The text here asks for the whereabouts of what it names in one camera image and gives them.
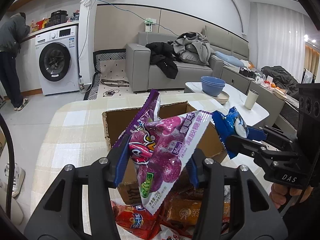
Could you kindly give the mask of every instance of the person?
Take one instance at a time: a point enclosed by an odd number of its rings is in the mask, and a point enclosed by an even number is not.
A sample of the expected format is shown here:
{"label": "person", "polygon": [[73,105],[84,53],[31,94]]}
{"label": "person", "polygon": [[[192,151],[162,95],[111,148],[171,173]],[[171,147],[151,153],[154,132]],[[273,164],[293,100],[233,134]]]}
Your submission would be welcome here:
{"label": "person", "polygon": [[0,28],[0,81],[15,111],[20,111],[29,101],[20,92],[15,60],[20,43],[29,32],[23,12],[11,16]]}
{"label": "person", "polygon": [[[301,189],[290,188],[279,184],[272,184],[270,198],[278,209],[286,203],[285,195],[301,194]],[[293,203],[283,216],[289,236],[286,240],[312,239],[318,234],[320,221],[320,187],[308,186],[300,203]]]}

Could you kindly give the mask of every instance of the blue pillow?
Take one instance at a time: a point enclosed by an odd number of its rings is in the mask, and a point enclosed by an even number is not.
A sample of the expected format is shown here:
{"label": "blue pillow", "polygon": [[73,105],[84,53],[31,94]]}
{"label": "blue pillow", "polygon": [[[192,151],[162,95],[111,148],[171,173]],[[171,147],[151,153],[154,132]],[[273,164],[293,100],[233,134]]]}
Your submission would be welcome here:
{"label": "blue pillow", "polygon": [[229,55],[223,54],[219,51],[216,51],[216,56],[218,58],[221,58],[223,61],[226,61],[226,62],[228,62],[232,65],[235,65],[237,67],[244,67],[244,64],[234,56],[229,56]]}

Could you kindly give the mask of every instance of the gray sofa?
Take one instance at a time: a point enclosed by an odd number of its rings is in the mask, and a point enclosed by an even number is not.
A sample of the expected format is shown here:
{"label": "gray sofa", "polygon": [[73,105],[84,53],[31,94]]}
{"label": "gray sofa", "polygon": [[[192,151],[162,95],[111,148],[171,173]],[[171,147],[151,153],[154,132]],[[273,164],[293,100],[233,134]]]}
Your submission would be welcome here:
{"label": "gray sofa", "polygon": [[[177,36],[148,33],[148,43],[167,42],[176,40]],[[138,33],[138,44],[126,46],[125,71],[132,87],[132,91],[146,91],[149,89],[178,89],[184,88],[186,82],[199,82],[203,76],[219,76],[223,61],[210,58],[210,66],[201,66],[175,61],[178,74],[175,79],[167,78],[156,65],[150,65],[150,49],[146,48],[147,34]]]}
{"label": "gray sofa", "polygon": [[[219,27],[206,26],[203,33],[208,34],[208,38],[210,37],[209,42],[214,50],[233,55],[239,59],[248,58],[247,41]],[[175,61],[178,67],[175,79],[167,78],[158,66],[150,65],[151,52],[145,45],[152,42],[174,41],[176,38],[177,36],[169,34],[148,33],[147,36],[147,33],[138,33],[138,43],[127,44],[125,71],[132,91],[182,89],[186,82],[200,82],[202,76],[221,77],[223,61],[214,56],[210,57],[209,66]]]}

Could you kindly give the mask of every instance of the human hand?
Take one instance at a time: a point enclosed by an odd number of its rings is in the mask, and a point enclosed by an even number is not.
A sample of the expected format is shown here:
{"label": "human hand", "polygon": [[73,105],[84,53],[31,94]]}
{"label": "human hand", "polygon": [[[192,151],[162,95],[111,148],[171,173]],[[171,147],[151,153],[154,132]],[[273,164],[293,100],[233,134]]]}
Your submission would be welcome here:
{"label": "human hand", "polygon": [[[311,194],[313,190],[313,187],[308,186],[306,189],[302,199],[300,200],[300,203],[305,201]],[[290,195],[291,196],[298,196],[302,192],[301,189],[297,188],[290,188]],[[285,195],[288,193],[288,188],[286,186],[280,185],[280,184],[272,184],[271,186],[271,192],[269,194],[269,197],[271,198],[272,202],[276,206],[276,208],[280,208],[281,205],[284,205],[287,201]]]}

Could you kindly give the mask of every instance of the washing machine door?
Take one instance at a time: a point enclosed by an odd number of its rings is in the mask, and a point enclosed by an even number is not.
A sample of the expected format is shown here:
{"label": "washing machine door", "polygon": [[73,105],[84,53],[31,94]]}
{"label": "washing machine door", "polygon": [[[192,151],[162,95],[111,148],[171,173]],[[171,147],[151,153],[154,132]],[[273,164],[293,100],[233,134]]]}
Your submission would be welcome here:
{"label": "washing machine door", "polygon": [[40,71],[49,81],[57,82],[63,79],[70,68],[70,63],[69,50],[61,43],[50,43],[40,53]]}

